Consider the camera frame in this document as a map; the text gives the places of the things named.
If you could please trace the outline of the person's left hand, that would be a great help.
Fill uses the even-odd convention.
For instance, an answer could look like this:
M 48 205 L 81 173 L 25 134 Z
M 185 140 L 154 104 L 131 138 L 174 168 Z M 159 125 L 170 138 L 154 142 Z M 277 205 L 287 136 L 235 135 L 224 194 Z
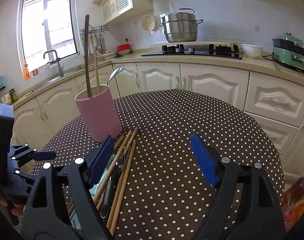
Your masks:
M 17 205 L 12 204 L 12 202 L 8 203 L 8 200 L 0 193 L 0 204 L 2 204 L 5 207 L 8 207 L 8 205 L 11 205 L 11 213 L 15 215 L 16 217 L 22 216 L 24 212 L 24 205 Z

